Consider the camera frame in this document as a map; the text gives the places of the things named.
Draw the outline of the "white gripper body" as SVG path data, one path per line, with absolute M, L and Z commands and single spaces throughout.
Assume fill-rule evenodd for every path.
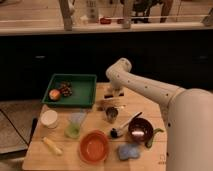
M 105 99 L 122 97 L 123 95 L 124 95 L 123 89 L 114 89 L 112 86 L 108 86 L 104 92 Z

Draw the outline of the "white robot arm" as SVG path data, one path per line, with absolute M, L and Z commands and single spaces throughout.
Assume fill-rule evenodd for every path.
M 213 93 L 137 76 L 131 68 L 120 58 L 106 76 L 113 90 L 127 87 L 168 110 L 166 171 L 213 171 Z

